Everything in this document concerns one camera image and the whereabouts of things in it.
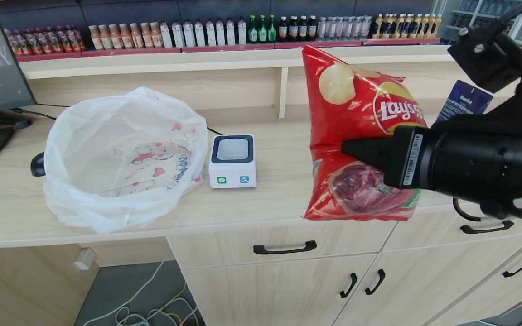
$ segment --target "lay's chips bag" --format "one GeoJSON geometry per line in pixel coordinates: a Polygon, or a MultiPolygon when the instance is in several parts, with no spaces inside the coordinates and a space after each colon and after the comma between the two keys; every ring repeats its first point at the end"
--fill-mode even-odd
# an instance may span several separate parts
{"type": "Polygon", "coordinates": [[[314,178],[305,218],[406,221],[419,190],[386,186],[382,171],[341,151],[343,140],[390,137],[404,124],[426,126],[403,78],[354,68],[311,46],[302,54],[314,178]]]}

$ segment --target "red heart print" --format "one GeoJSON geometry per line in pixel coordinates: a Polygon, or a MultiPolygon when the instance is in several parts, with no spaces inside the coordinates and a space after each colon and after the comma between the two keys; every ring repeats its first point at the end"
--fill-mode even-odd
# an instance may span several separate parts
{"type": "Polygon", "coordinates": [[[163,168],[155,168],[153,177],[161,176],[163,174],[164,174],[164,169],[163,168]]]}

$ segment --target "cabinet door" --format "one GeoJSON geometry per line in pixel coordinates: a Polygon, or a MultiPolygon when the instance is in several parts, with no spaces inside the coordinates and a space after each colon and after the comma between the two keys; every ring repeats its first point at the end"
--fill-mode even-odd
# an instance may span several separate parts
{"type": "Polygon", "coordinates": [[[335,326],[421,326],[499,268],[521,247],[522,235],[515,235],[383,252],[335,326]],[[385,272],[381,283],[379,270],[385,272]],[[367,289],[375,291],[368,295],[367,289]]]}
{"type": "Polygon", "coordinates": [[[502,314],[522,301],[521,268],[522,251],[431,325],[452,326],[502,314]]]}
{"type": "Polygon", "coordinates": [[[375,254],[183,270],[207,326],[330,326],[375,254]],[[354,281],[350,275],[355,273],[354,281]]]}

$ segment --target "lay's logo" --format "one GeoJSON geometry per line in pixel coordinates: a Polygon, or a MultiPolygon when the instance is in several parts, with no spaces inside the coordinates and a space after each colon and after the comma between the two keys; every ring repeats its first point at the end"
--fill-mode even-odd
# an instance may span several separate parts
{"type": "Polygon", "coordinates": [[[384,82],[378,87],[373,110],[378,126],[386,134],[393,134],[400,125],[426,126],[418,103],[396,82],[384,82]]]}

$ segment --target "cabinet drawer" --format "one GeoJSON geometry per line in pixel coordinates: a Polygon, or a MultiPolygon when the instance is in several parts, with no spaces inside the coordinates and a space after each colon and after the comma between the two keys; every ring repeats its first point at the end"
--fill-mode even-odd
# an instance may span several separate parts
{"type": "MultiPolygon", "coordinates": [[[[475,204],[465,203],[462,209],[470,215],[484,216],[475,204]]],[[[469,221],[452,207],[445,207],[444,212],[438,213],[414,213],[410,220],[396,225],[383,250],[463,243],[522,233],[522,219],[505,223],[497,219],[469,221]]]]}
{"type": "Polygon", "coordinates": [[[182,269],[360,254],[380,250],[393,221],[305,221],[300,225],[168,237],[182,269]]]}
{"type": "Polygon", "coordinates": [[[520,301],[522,301],[522,251],[480,287],[441,314],[431,325],[450,326],[497,316],[520,301]]]}

